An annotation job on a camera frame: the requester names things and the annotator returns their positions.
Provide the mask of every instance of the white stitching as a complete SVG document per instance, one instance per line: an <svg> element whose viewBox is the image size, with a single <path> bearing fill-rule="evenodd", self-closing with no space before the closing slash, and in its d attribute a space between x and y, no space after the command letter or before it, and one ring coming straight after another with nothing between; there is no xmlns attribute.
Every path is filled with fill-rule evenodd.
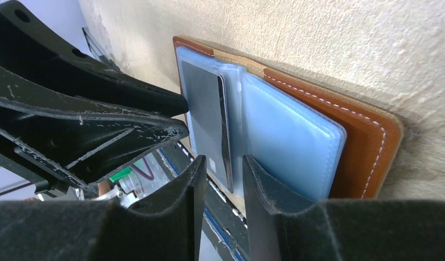
<svg viewBox="0 0 445 261"><path fill-rule="evenodd" d="M251 69L254 69L254 70L256 70L256 71L258 71L258 72L260 72L260 73L264 73L264 72L262 72L261 70L257 69L256 67L252 67L251 65L247 65L247 64L241 63L241 62L239 62L239 61L233 61L233 60L230 60L230 59L225 58L225 57L217 57L217 58L218 58L218 59L222 59L222 60L226 60L226 61L231 61L232 63L241 64L241 65L244 65L244 66L249 67L249 68L251 68Z"/></svg>
<svg viewBox="0 0 445 261"><path fill-rule="evenodd" d="M188 48L194 49L195 51L204 53L204 54L206 54L206 55L214 56L214 54L207 53L207 52L205 52L205 51L202 51L202 50L200 50L200 49L197 49L197 48L195 48L195 47L193 47L193 46L191 46L191 45L188 45L188 44L186 44L186 43L183 43L183 42L180 42L180 41L176 41L176 43L179 43L179 44L181 44L181 45L185 45L185 46L187 46Z"/></svg>
<svg viewBox="0 0 445 261"><path fill-rule="evenodd" d="M295 89L293 86L291 86L291 85L289 85L289 84L286 84L286 83L284 83L284 82L282 82L282 81L280 81L280 80L274 79L274 78L272 78L272 77L270 77L270 76L268 76L268 75L266 75L266 74L264 74L264 76L267 76L268 78L274 80L275 82L285 84L285 85L288 86L289 88L293 88L293 89ZM310 95L310 96L312 96L312 97L316 97L316 96L314 96L314 95L311 95L311 94L308 93L308 92L305 92L304 90L299 89L299 91L304 92L304 93L306 93L307 95ZM381 141L381 145L380 145L380 147L379 147L378 155L376 156L376 159L374 160L373 167L371 168L371 172L369 173L368 180L367 180L367 182L366 182L366 184L365 184L365 189L363 190L363 193L361 194L361 198L363 198L363 197L365 196L366 190L368 189L369 182L371 181L371 178L373 177L373 173L374 173L374 170L375 170L375 168L376 168L376 166L377 166L377 164L378 164L379 158L380 158L380 156L381 156L381 152L382 152L382 150L383 150L383 148L384 148L384 142L385 142L385 136L386 136L385 128L381 127L381 126L380 126L380 123L378 123L377 121L372 121L369 117L367 117L367 116L365 116L365 115L363 115L363 114L361 114L361 113L357 113L357 112L352 111L352 110L350 110L350 109L344 108L344 107L340 106L339 104L331 103L331 102L326 101L325 99L322 99L322 98L318 98L318 99L319 99L320 101L322 101L322 102L325 102L326 104L332 104L333 106L339 107L339 108L342 109L342 110L349 111L349 112L351 112L352 114L357 115L358 117L363 117L364 119L370 121L371 123L373 123L373 124L379 126L379 127L380 127L380 130L381 130L382 133L383 133L383 134L382 134L382 141Z"/></svg>

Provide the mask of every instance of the tan leather patch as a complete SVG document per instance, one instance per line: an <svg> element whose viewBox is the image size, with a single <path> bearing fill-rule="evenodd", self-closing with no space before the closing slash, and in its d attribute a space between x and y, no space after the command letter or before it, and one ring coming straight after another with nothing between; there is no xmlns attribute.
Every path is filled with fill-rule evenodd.
<svg viewBox="0 0 445 261"><path fill-rule="evenodd" d="M186 46L194 51L214 56L213 48L173 38L175 47ZM245 66L247 59L216 50L216 59ZM331 91L325 87L290 76L250 60L250 67L262 73L264 80L320 113L341 124L347 131L336 176L331 187L331 198L376 197L392 164L402 139L403 126L388 111Z"/></svg>

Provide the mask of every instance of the beige table surface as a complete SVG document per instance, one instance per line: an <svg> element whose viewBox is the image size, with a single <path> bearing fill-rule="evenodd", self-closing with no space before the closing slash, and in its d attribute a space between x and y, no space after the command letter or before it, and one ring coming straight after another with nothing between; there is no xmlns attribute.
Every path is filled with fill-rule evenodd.
<svg viewBox="0 0 445 261"><path fill-rule="evenodd" d="M157 86L179 91L172 37L186 35L398 114L379 197L445 200L445 0L79 2L117 65Z"/></svg>

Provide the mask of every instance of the purple cable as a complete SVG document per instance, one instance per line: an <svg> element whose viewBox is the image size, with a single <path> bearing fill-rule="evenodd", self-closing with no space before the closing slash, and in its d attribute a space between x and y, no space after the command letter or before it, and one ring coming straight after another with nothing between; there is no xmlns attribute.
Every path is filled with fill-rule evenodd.
<svg viewBox="0 0 445 261"><path fill-rule="evenodd" d="M131 167L134 171L136 171L136 173L138 173L139 175L141 175L141 176L144 177L145 179L148 179L148 180L152 181L152 180L154 179L153 172L152 172L152 170L150 169L150 166L149 166L149 164L147 163L146 159L145 159L145 158L142 158L142 161L144 162L144 164L145 164L145 166L146 166L146 168L147 168L147 171L150 173L150 176L147 175L145 172L143 172L143 171L142 171L141 169L139 169L138 167L136 167L134 164L131 165L130 167Z"/></svg>

